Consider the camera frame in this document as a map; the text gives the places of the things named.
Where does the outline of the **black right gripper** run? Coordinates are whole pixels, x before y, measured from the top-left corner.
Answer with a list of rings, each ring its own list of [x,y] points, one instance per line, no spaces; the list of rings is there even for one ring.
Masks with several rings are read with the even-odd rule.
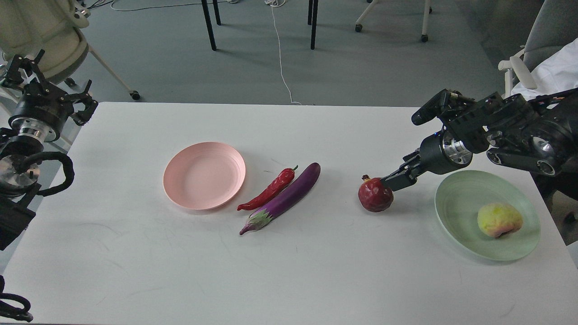
[[[425,171],[443,175],[467,167],[472,158],[473,153],[449,131],[439,131],[425,138],[419,150],[403,156],[405,164],[382,177],[381,183],[392,191],[402,190],[415,185],[417,177]]]

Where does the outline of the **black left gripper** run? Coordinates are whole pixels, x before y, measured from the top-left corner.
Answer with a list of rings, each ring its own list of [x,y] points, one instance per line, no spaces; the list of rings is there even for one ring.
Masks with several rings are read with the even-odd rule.
[[[69,117],[75,124],[83,127],[93,117],[98,101],[89,94],[92,80],[87,80],[83,92],[67,94],[62,90],[50,90],[49,82],[38,64],[45,54],[39,50],[35,58],[16,54],[4,66],[1,74],[1,89],[9,95],[20,94],[21,100],[14,115],[9,119],[13,130],[20,130],[25,124],[43,123],[49,127],[42,142],[53,142],[60,138]],[[75,104],[82,103],[84,109],[74,111]]]

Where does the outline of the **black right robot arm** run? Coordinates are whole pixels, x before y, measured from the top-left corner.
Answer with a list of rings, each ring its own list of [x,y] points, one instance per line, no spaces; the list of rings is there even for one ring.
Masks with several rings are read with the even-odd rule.
[[[485,153],[495,165],[530,172],[541,191],[577,198],[577,89],[525,100],[493,93],[479,101],[441,90],[411,117],[414,125],[438,118],[442,129],[425,138],[403,164],[381,179],[393,191],[426,172],[444,175]]]

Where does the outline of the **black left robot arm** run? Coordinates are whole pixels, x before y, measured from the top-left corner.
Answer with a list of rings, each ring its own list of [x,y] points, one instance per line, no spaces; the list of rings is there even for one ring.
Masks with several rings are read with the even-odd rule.
[[[48,197],[69,188],[74,181],[74,164],[62,152],[44,150],[44,144],[61,137],[72,119],[85,125],[95,113],[97,101],[89,94],[91,81],[79,94],[49,82],[39,68],[45,50],[35,58],[16,54],[2,75],[1,86],[20,88],[21,98],[9,117],[8,128],[1,129],[0,247],[6,249],[29,226],[35,212],[28,206],[37,196]],[[43,161],[58,161],[65,175],[63,183],[42,189],[38,182]]]

